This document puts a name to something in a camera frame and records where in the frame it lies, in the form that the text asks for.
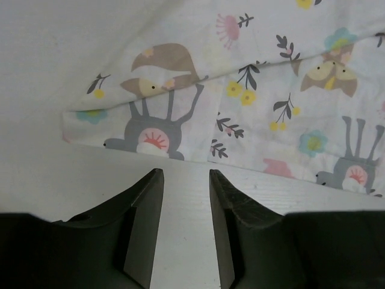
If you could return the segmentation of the animal print cloth placemat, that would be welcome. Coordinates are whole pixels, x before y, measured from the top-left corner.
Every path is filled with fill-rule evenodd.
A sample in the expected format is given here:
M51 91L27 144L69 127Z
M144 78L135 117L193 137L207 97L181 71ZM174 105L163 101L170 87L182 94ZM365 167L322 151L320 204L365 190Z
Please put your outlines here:
M384 196L383 1L134 1L63 138Z

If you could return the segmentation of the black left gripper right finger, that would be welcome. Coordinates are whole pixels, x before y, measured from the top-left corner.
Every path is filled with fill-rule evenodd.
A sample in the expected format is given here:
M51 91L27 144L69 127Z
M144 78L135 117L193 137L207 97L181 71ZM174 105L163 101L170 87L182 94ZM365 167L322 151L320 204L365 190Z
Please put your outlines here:
M209 194L222 288L383 288L384 212L278 214L219 170Z

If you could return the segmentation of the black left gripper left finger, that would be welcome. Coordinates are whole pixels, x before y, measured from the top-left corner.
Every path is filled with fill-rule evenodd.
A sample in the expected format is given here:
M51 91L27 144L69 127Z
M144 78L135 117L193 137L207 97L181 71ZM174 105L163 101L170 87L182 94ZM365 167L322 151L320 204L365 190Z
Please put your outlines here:
M1 214L1 287L149 288L163 194L153 169L68 221Z

